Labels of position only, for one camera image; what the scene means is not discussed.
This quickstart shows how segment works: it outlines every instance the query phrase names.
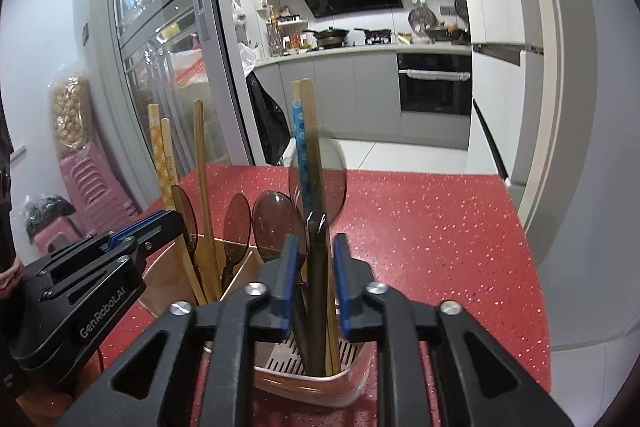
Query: red speckled tabletop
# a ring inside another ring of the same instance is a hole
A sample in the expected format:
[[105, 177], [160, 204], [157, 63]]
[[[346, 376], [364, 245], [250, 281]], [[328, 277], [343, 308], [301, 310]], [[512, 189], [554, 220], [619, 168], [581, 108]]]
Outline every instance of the red speckled tabletop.
[[[268, 188], [287, 193], [287, 169], [207, 166], [214, 233], [236, 192], [251, 205]], [[181, 181], [199, 212], [194, 172]], [[160, 207], [157, 202], [149, 210]], [[346, 204], [332, 235], [376, 279], [417, 301], [455, 299], [549, 391], [548, 327], [524, 232], [498, 176], [348, 171]], [[152, 322], [133, 306], [102, 345], [108, 365]], [[255, 427], [374, 426], [375, 371], [351, 407], [332, 410], [257, 391]]]

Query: built-in black oven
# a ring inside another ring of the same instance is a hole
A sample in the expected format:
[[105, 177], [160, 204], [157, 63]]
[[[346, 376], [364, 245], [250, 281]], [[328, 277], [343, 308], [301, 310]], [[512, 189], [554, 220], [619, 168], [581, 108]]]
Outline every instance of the built-in black oven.
[[398, 54], [400, 109], [471, 116], [471, 57]]

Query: beige utensil holder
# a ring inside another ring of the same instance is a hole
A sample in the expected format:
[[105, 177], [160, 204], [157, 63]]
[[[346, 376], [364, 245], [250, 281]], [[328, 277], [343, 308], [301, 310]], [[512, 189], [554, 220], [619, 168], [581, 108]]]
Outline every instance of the beige utensil holder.
[[[178, 256], [173, 255], [173, 245], [169, 245], [158, 256], [143, 277], [146, 290], [139, 302], [154, 317], [159, 317], [175, 301], [187, 301], [196, 305], [182, 263]], [[221, 239], [216, 239], [216, 257], [222, 273], [225, 253]], [[249, 247], [244, 261], [236, 266], [234, 279], [222, 299], [256, 281], [263, 264], [256, 248]], [[298, 349], [293, 336], [289, 335], [280, 344], [257, 344], [254, 382], [258, 389], [292, 400], [325, 407], [347, 407], [362, 395], [373, 355], [373, 344], [351, 344], [341, 339], [341, 372], [332, 377], [308, 377], [303, 374]]]

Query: pink plastic stool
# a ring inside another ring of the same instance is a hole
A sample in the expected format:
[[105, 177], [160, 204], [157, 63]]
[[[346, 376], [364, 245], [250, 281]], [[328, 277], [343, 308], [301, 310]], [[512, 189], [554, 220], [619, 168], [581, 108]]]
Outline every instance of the pink plastic stool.
[[46, 255], [71, 245], [80, 238], [81, 235], [71, 220], [63, 216], [33, 236], [33, 243], [43, 255]]
[[138, 216], [95, 143], [60, 160], [60, 170], [86, 233], [118, 230]]

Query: oven door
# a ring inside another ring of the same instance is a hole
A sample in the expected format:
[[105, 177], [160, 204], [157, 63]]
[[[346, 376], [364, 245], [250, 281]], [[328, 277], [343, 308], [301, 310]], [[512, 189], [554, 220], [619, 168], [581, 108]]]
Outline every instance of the oven door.
[[472, 84], [469, 73], [399, 70], [400, 109], [471, 116]]

